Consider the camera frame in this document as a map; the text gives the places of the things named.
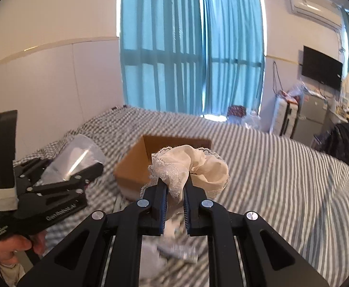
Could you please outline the person's left hand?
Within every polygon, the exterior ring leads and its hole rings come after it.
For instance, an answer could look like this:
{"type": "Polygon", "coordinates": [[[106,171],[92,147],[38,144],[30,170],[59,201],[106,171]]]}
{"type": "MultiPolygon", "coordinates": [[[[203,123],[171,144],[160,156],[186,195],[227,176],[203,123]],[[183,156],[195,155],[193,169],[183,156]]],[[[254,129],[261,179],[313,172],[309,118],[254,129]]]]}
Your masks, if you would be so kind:
{"type": "Polygon", "coordinates": [[[27,239],[22,235],[14,235],[0,241],[0,263],[6,266],[12,266],[19,262],[15,252],[33,250],[37,255],[41,256],[45,252],[45,236],[47,231],[44,230],[36,235],[32,235],[31,239],[27,239]]]}

